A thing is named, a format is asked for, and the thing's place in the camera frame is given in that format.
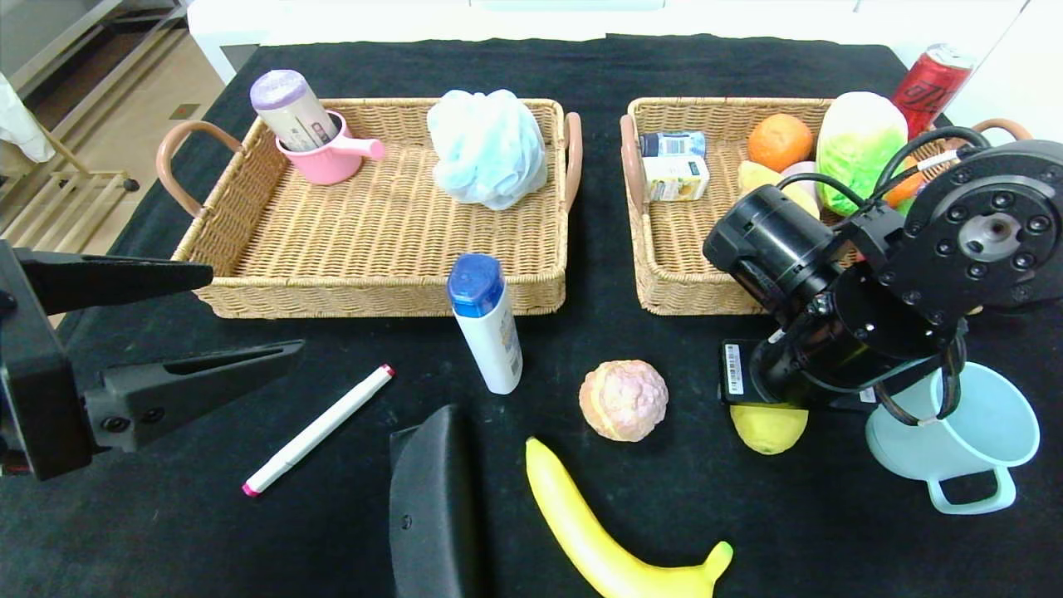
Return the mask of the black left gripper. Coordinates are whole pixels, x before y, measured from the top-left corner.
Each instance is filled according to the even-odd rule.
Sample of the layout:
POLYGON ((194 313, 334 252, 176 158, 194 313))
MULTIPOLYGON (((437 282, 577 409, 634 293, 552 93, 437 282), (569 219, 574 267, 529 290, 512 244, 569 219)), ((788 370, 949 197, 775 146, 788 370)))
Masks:
POLYGON ((82 397, 49 317, 190 292, 213 266, 155 258, 1 250, 2 474, 38 480, 136 452, 296 368, 304 340, 106 368, 82 397))

